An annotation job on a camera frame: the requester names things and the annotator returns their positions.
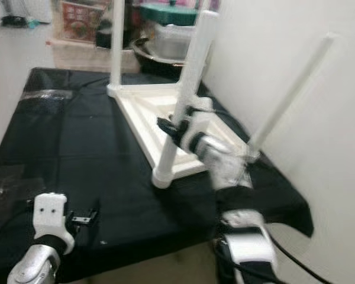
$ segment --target table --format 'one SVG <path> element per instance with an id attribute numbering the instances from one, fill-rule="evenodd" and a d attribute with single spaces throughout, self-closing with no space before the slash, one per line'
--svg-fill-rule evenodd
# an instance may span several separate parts
<path id="1" fill-rule="evenodd" d="M 124 74 L 123 84 L 171 83 Z M 35 68 L 0 146 L 0 218 L 40 192 L 67 195 L 77 215 L 100 205 L 97 226 L 83 228 L 57 273 L 59 282 L 161 256 L 212 239 L 217 216 L 254 208 L 311 236 L 307 202 L 268 162 L 250 168 L 255 188 L 215 193 L 209 174 L 175 180 L 168 190 L 150 182 L 151 167 L 116 101 L 108 73 Z M 200 96 L 207 95 L 201 86 Z M 223 109 L 215 101 L 215 107 Z M 244 140 L 248 135 L 224 121 Z M 31 214 L 0 235 L 0 283 L 32 242 Z"/>

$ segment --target black cloth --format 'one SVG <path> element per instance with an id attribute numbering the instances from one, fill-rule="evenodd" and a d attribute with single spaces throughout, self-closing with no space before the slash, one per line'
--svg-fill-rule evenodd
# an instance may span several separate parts
<path id="1" fill-rule="evenodd" d="M 98 225 L 77 235 L 74 251 L 57 273 L 60 282 L 161 256 L 214 236 L 216 196 L 208 173 L 175 180 L 169 190 L 155 190 L 145 155 L 116 101 L 107 96 L 108 81 L 107 73 L 33 69 L 24 92 L 61 90 L 71 91 L 72 96 L 20 100 L 0 146 L 0 170 L 23 165 L 19 181 L 41 179 L 44 192 L 67 195 L 69 209 L 76 215 L 100 203 Z M 123 84 L 170 82 L 145 74 L 122 76 Z M 206 95 L 205 88 L 200 94 Z M 247 138 L 243 130 L 235 131 Z M 273 175 L 284 179 L 277 171 L 272 180 Z M 285 222 L 294 212 L 311 224 L 300 194 L 289 183 L 281 189 L 274 186 L 271 183 L 270 190 L 280 198 L 273 205 L 254 200 L 247 206 L 258 209 L 267 204 L 266 213 L 273 212 L 274 221 Z M 220 200 L 221 211 L 226 205 Z M 18 217 L 3 230 L 0 283 L 5 283 L 33 236 L 31 214 Z"/>

